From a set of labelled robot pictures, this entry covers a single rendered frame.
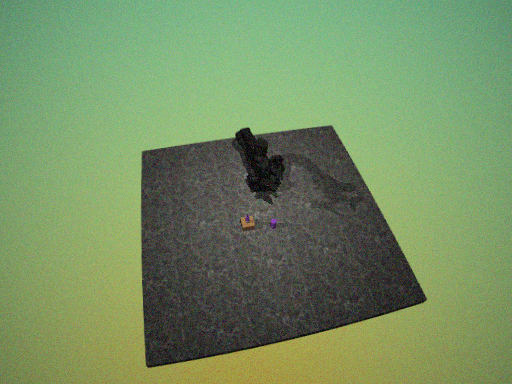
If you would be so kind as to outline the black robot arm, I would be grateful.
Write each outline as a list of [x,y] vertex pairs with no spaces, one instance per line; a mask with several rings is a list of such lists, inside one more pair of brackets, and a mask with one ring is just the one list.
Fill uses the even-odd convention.
[[262,191],[259,183],[262,178],[265,178],[265,175],[262,174],[262,169],[258,168],[257,163],[259,163],[262,158],[267,157],[268,141],[261,137],[256,139],[250,128],[241,129],[239,132],[235,133],[235,137],[238,143],[243,147],[250,168],[249,176],[247,176],[250,191]]

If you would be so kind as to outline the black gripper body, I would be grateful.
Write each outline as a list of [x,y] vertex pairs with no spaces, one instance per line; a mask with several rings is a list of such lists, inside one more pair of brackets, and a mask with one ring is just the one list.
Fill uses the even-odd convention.
[[267,158],[267,157],[264,157],[262,158],[260,161],[259,161],[259,169],[262,169],[262,174],[263,175],[266,175],[265,178],[262,178],[260,183],[259,183],[259,186],[261,188],[265,188],[265,187],[269,187],[269,186],[263,186],[263,182],[264,181],[267,181],[267,180],[272,180],[272,178],[270,178],[270,176],[273,174],[273,171],[270,169],[271,165],[274,164],[274,163],[282,163],[283,162],[283,157],[281,155],[274,155],[274,156],[271,156],[271,158]]

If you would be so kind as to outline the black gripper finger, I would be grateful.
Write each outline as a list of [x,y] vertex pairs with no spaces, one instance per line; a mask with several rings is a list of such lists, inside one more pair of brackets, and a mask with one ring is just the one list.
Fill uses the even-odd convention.
[[282,163],[274,163],[271,165],[270,169],[282,180],[282,172],[281,172]]
[[[275,179],[274,179],[274,180],[275,180]],[[267,181],[264,181],[264,182],[263,182],[263,186],[265,186],[265,185],[266,185],[266,186],[269,186],[269,187],[271,187],[271,188],[273,188],[273,189],[275,189],[275,190],[278,190],[278,189],[277,189],[277,186],[276,186],[276,185],[275,185],[275,183],[274,183],[274,180],[267,180]]]

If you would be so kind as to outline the orange square block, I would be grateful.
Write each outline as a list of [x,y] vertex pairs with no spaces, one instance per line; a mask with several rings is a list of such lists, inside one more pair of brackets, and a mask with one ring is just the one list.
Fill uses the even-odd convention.
[[241,217],[241,225],[243,231],[253,230],[255,229],[255,223],[253,220],[253,216],[249,216],[249,223],[246,223],[246,217]]

